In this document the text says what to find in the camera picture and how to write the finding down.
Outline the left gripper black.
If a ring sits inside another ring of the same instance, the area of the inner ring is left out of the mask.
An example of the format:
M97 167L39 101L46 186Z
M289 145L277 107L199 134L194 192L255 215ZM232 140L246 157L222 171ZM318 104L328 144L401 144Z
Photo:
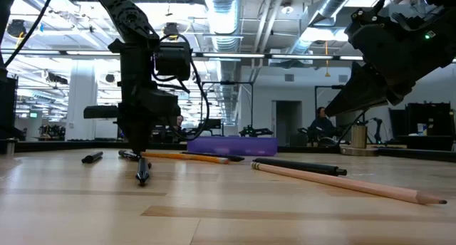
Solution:
M153 122L146 118L143 92L151 89L151 56L147 46L137 43L112 42L108 49L120 55L121 102L115 106L88 106L83 111L85 119L116 118L132 151L139 155L149 145Z

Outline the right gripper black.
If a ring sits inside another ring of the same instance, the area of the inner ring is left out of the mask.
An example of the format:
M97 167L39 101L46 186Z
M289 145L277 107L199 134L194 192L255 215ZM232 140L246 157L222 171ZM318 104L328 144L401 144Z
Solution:
M327 116L397 105L418 80L456 58L456 7L426 19L357 10L345 30L365 64L352 62L351 77L326 106Z

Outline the orange pencil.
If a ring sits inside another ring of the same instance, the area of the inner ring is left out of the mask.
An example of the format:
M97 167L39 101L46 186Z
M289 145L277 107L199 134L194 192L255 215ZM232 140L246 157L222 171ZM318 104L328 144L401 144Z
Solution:
M153 153L153 152L143 152L143 157L159 157L159 158L168 158L174 160L197 160L203 162L213 162L217 164L229 164L230 160L223 157L212 157L204 155L187 155L179 153Z

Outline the natural wood pencil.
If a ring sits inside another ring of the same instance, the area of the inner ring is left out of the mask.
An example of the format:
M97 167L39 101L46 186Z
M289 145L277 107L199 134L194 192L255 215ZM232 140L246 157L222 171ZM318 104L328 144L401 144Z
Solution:
M319 184L326 184L332 187L349 189L357 192L373 194L381 197L397 199L405 202L412 202L416 204L447 204L447 200L426 194L424 192L406 189L402 187L392 187L383 184L376 184L364 182L353 179L346 179L341 177L334 177L324 174L317 174L313 172L306 172L301 170L293 170L285 167L277 167L273 165L266 165L259 162L251 163L252 169L279 174L285 177L293 177Z

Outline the purple plastic pencil box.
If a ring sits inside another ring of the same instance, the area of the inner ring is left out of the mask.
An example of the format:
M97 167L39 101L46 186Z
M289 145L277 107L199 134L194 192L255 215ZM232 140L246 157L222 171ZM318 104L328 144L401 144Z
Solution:
M187 143L188 152L238 156L274 156L278 142L274 137L198 137Z

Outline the black equipment crates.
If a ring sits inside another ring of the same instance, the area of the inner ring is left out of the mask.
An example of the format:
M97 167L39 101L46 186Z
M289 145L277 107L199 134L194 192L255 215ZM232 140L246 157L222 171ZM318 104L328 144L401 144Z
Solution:
M449 103L408 103L388 112L393 142L416 150L452 149L456 127Z

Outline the black cabinet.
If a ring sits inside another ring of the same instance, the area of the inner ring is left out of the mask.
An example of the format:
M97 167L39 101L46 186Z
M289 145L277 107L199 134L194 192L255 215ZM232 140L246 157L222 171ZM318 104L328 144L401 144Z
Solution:
M0 140L13 137L17 80L0 80Z

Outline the black aluminium frame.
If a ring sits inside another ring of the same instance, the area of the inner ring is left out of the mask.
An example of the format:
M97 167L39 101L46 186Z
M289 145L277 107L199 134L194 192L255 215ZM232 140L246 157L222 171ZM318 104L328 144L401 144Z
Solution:
M38 142L17 142L14 152L43 152L56 150L79 150L95 148L127 148L126 142L103 142L103 141L38 141ZM277 152L287 153L311 153L311 154L340 154L340 149L330 147L277 147ZM439 150L413 150L391 147L380 147L373 150L374 156L401 157L414 160L429 160L436 162L456 163L456 152Z

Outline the silver spiral ventilation duct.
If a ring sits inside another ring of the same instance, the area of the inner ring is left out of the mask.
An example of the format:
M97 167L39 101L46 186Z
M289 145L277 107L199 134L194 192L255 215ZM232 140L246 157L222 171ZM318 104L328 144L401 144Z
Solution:
M317 41L317 38L311 38L312 33L321 34L321 29L312 31L313 25L328 20L330 26L333 26L336 22L336 16L338 12L347 4L349 0L319 0L316 3L307 6L301 15L299 22L301 34L292 43L288 49L288 54L305 54L309 49L310 45Z
M216 52L237 52L239 38L240 4L242 0L204 0L212 45Z

